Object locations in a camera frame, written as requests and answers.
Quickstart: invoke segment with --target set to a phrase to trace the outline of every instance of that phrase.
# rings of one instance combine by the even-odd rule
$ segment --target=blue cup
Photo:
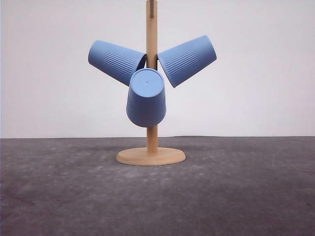
[[[206,35],[158,53],[157,57],[174,88],[217,59]]]
[[[97,40],[89,52],[89,63],[107,75],[129,86],[136,70],[144,67],[146,54]]]
[[[158,71],[145,68],[132,75],[126,111],[131,122],[141,127],[151,127],[163,120],[166,113],[165,88]]]

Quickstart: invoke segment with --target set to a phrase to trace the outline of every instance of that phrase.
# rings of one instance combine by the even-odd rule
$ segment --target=ribbed texture
[[[163,103],[160,103],[159,104],[159,113],[158,113],[158,118],[160,119],[160,120],[162,120],[163,118],[164,118],[164,116],[165,116],[165,104],[163,104]]]
[[[199,56],[193,50],[181,52],[170,59],[165,60],[165,67],[173,78],[182,74],[191,73],[196,64],[200,63]]]
[[[128,102],[127,102],[127,113],[128,113],[128,116],[130,119],[133,118],[133,102],[128,99]]]
[[[134,72],[134,67],[131,64],[135,64],[135,60],[128,55],[122,55],[117,52],[108,51],[103,57],[103,64],[117,74],[128,78],[131,78],[132,73]]]

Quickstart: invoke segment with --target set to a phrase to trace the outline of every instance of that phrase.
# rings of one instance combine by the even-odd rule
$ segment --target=wooden pole
[[[147,67],[158,69],[158,2],[147,0]],[[116,160],[128,165],[157,166],[184,161],[183,151],[158,147],[158,126],[147,128],[147,147],[137,147],[120,151]]]
[[[158,1],[147,0],[147,68],[158,69]],[[147,151],[158,151],[158,125],[147,128]]]

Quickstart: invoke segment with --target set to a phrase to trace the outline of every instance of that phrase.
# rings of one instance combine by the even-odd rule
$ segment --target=gray concrete floor
[[[315,235],[315,137],[159,142],[186,161],[115,161],[144,138],[1,140],[2,235]]]

